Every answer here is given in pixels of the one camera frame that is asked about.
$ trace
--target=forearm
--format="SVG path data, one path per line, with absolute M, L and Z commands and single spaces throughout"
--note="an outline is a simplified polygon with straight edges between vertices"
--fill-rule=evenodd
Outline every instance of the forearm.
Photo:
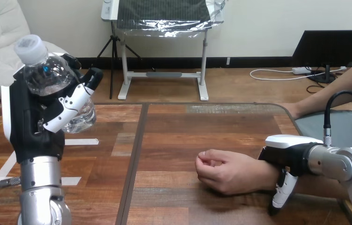
M 325 110 L 325 106 L 329 98 L 333 94 L 342 90 L 352 91 L 352 68 L 345 72 L 334 82 L 332 82 L 330 85 L 328 85 L 326 88 L 296 103 L 296 107 L 299 111 L 299 116 Z M 340 97 L 336 98 L 332 104 L 332 107 L 336 107 L 351 101 L 351 96 L 341 95 Z

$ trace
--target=bottle label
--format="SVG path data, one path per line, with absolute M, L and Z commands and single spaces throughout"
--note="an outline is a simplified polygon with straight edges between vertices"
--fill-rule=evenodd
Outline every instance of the bottle label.
M 18 43 L 19 48 L 28 48 L 30 46 L 33 46 L 35 44 L 34 39 L 23 39 Z

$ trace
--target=white cable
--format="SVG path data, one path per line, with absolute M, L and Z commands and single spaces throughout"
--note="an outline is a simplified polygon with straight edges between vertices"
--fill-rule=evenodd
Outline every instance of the white cable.
M 341 67 L 340 69 L 337 70 L 331 70 L 330 72 L 337 72 L 337 71 L 341 71 L 341 70 L 345 70 L 343 67 Z M 258 78 L 258 77 L 254 77 L 252 75 L 253 72 L 256 71 L 271 71 L 271 72 L 278 72 L 278 73 L 292 73 L 293 71 L 280 71 L 280 70 L 273 70 L 273 69 L 257 69 L 257 70 L 253 70 L 252 72 L 250 72 L 250 76 L 254 79 L 257 80 L 262 80 L 262 81 L 291 81 L 291 80 L 297 80 L 297 79 L 303 79 L 303 78 L 307 78 L 307 77 L 311 77 L 311 76 L 318 76 L 318 75 L 322 75 L 325 73 L 320 73 L 320 74 L 314 74 L 314 75 L 308 75 L 308 76 L 300 76 L 300 77 L 295 77 L 295 78 L 288 78 L 288 79 L 269 79 L 269 78 Z

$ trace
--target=monitor stand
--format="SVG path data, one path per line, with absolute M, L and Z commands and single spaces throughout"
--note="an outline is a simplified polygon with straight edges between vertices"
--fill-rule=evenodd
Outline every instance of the monitor stand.
M 318 74 L 318 73 L 323 73 L 323 71 L 312 71 L 311 75 L 313 74 Z M 318 76 L 310 76 L 308 77 L 308 79 L 318 82 L 318 83 L 332 83 L 333 81 L 335 81 L 335 76 L 333 74 L 330 73 L 330 65 L 327 64 L 325 66 L 325 73 L 322 75 L 318 75 Z

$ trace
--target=tripod stand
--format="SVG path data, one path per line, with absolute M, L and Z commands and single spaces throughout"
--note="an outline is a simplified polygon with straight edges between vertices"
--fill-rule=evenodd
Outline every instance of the tripod stand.
M 115 34 L 115 29 L 113 22 L 111 21 L 111 30 L 112 30 L 112 35 L 110 39 L 108 40 L 107 44 L 105 44 L 104 48 L 101 50 L 100 54 L 98 54 L 96 58 L 96 66 L 98 63 L 98 59 L 100 58 L 101 54 L 103 54 L 104 50 L 107 48 L 107 46 L 112 42 L 112 55 L 111 55 L 111 83 L 110 83 L 110 99 L 112 99 L 112 86 L 113 86 L 113 73 L 114 73 L 114 62 L 115 60 L 118 61 L 118 52 L 116 49 L 116 42 L 121 41 L 120 38 Z M 141 57 L 133 51 L 128 45 L 126 45 L 126 48 L 129 49 L 131 53 L 133 53 L 139 60 L 141 60 Z

